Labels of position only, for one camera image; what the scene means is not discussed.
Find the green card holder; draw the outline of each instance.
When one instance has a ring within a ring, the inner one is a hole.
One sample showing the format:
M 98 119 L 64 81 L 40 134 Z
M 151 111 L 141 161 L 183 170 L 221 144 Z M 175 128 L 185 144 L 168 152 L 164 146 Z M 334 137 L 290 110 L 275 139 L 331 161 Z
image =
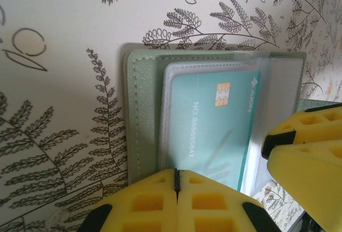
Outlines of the green card holder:
M 123 65 L 125 121 L 128 151 L 128 180 L 137 182 L 158 171 L 158 142 L 164 70 L 179 61 L 236 61 L 253 58 L 299 58 L 302 52 L 135 50 L 125 55 Z M 298 104 L 319 106 L 312 100 Z

